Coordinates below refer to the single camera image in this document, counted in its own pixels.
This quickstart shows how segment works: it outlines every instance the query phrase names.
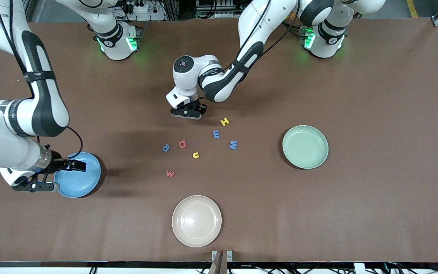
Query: yellow floor line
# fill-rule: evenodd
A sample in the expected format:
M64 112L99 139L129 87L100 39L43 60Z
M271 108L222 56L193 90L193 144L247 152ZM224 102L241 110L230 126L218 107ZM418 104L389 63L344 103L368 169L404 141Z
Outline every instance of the yellow floor line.
M412 18L418 18L419 15L417 14L417 10L415 9L413 0L406 0L406 3L408 4L408 9L410 10L410 14L412 15Z

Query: green glowing indicator light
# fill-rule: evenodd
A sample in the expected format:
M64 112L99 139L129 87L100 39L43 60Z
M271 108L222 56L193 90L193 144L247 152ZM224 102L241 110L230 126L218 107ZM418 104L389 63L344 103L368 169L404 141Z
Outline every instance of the green glowing indicator light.
M315 40L315 33L312 33L306 40L305 40L305 48L310 49L312 47L313 41Z
M344 37L346 37L345 35L342 35L341 40L339 41L339 46L337 47L337 49L340 49L342 47L342 41L344 40Z
M101 43L101 41L99 40L99 38L97 39L97 42L99 42L99 45L101 46L101 51L104 52L104 47L102 47L102 43Z
M126 37L126 42L128 43L130 50L135 51L138 48L136 45L136 40L134 38L130 39Z

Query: blue plate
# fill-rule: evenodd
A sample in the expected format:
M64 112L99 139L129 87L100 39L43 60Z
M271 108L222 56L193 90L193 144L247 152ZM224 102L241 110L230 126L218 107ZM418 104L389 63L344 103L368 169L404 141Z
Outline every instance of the blue plate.
M86 171L57 171L54 181L60 185L59 193L67 198L80 198L89 194L101 178L101 164L97 158L87 152L81 152L74 158L86 163Z

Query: plate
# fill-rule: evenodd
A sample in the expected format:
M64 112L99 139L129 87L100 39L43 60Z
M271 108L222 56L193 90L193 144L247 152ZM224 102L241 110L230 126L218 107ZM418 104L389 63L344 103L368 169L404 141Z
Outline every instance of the plate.
M221 231L219 207L210 198L194 195L183 199L172 216L172 229L182 244L190 247L206 246Z
M283 137L283 154L293 165L312 169L322 165L329 154L327 139L318 129L300 125Z
M86 171L62 170L55 172L54 181L60 185L59 193L67 198L80 198L89 194L101 179L101 164L87 152L78 154L75 160L86 163Z

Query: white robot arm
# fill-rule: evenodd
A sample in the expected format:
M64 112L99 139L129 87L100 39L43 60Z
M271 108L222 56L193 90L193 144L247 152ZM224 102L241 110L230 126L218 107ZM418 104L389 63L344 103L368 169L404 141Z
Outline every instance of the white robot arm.
M223 102L247 75L254 63L266 53L264 45L293 11L304 24L321 23L332 10L334 0L253 0L238 23L240 51L224 71L215 56L179 57L173 66L176 87L167 94L172 116L200 119L207 106L198 101L198 89L212 102Z
M384 2L385 0L335 0L329 16L309 33L304 43L305 49L319 58L332 57L342 47L354 11L373 14L381 9Z
M138 50L141 28L118 22L109 7L117 0L56 0L84 18L97 36L103 51L112 60L122 60Z
M32 184L25 182L33 175L85 170L85 163L78 161L55 162L61 158L57 152L28 138L62 133L68 111L45 47L30 31L19 0L0 0L0 50L14 54L32 92L30 98L0 100L0 172L5 181L13 189L32 191ZM57 189L56 184L44 187L44 191Z

